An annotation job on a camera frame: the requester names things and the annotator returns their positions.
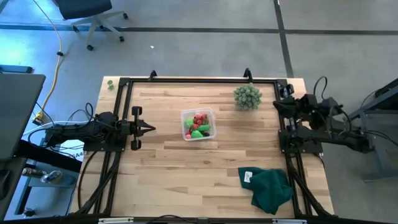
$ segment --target plastic box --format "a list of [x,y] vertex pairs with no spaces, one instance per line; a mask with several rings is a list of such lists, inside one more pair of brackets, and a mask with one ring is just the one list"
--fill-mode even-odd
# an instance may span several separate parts
[[[197,113],[200,114],[207,114],[209,119],[209,124],[211,125],[210,130],[208,131],[209,136],[203,138],[194,138],[194,139],[187,139],[185,134],[188,132],[188,128],[185,127],[184,121],[188,118],[193,118]],[[196,141],[196,140],[204,140],[204,139],[212,139],[216,136],[216,121],[215,121],[214,113],[211,108],[201,108],[201,109],[191,109],[191,110],[183,110],[181,111],[181,125],[182,125],[182,137],[186,141]]]

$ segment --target label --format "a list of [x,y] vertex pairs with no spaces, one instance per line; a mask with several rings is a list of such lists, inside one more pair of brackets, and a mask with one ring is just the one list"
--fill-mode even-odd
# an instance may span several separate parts
[[246,172],[244,173],[244,181],[245,181],[246,183],[250,183],[250,177],[252,177],[252,176],[253,176],[253,173],[252,173],[252,172],[246,171]]

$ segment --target artificial plant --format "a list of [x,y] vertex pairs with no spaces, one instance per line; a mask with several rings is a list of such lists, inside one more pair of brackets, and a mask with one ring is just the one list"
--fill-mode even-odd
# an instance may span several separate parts
[[258,88],[255,88],[253,83],[238,87],[234,91],[236,105],[241,110],[255,110],[258,109],[261,103],[262,93]]

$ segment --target concrete floor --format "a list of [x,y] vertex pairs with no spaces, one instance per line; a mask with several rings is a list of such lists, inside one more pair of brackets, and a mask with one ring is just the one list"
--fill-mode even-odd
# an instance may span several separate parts
[[[30,4],[9,0],[0,14],[0,24],[48,24]],[[39,4],[45,6],[57,24],[70,22],[62,21],[58,9],[47,0],[40,0]],[[280,0],[280,5],[286,29],[398,28],[393,10],[398,6],[396,1]],[[277,28],[271,0],[115,0],[113,6],[112,10],[124,9],[131,18],[113,18],[112,25],[119,27]],[[279,34],[124,32],[126,41],[120,43],[109,32],[96,32],[93,52],[85,49],[86,32],[60,34],[65,57],[57,87],[46,107],[54,120],[67,119],[86,102],[95,106],[105,75],[149,75],[154,69],[158,75],[240,77],[249,67],[256,77],[286,77]],[[344,104],[348,113],[370,92],[397,78],[397,42],[398,36],[394,35],[287,35],[294,77],[304,78],[307,91],[312,92],[318,77],[327,76],[325,96]],[[56,51],[58,39],[54,31],[0,29],[0,63],[29,65],[34,67],[34,73],[47,76],[39,103],[52,84]],[[27,129],[34,127],[28,124]],[[34,136],[34,141],[39,141],[41,134]],[[335,213],[345,218],[396,223],[398,178],[365,184],[362,176],[375,170],[374,155],[330,144],[323,146]],[[30,200],[39,201],[43,195],[50,201],[59,193],[32,194]],[[45,201],[37,206],[44,208]],[[65,212],[68,199],[58,201],[63,208],[41,215]]]

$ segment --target wooden table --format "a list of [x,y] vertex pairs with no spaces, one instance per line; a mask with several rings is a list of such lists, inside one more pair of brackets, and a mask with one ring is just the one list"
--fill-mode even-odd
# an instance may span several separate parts
[[[113,111],[117,90],[107,82],[120,77],[104,77],[95,113]],[[305,91],[301,78],[289,78],[294,97]],[[280,153],[278,113],[272,105],[274,87],[255,85],[262,94],[256,111],[237,111],[233,91],[241,84],[230,83],[135,83],[131,106],[142,106],[140,119],[156,131],[141,137],[142,149],[130,150],[127,140],[122,153],[114,193],[112,216],[211,218],[290,218],[292,202],[266,214],[251,205],[252,192],[241,187],[238,167],[280,168],[286,170]],[[120,113],[123,111],[122,100]],[[192,108],[212,108],[217,135],[211,141],[187,142],[182,138],[180,112]],[[129,112],[128,120],[133,117]],[[82,202],[92,194],[100,178],[104,153],[97,153],[88,165],[81,186]],[[333,213],[325,171],[319,158],[302,155],[308,188],[324,208]],[[102,207],[108,190],[105,189]],[[303,198],[298,190],[300,208]],[[71,212],[77,210],[77,196]]]

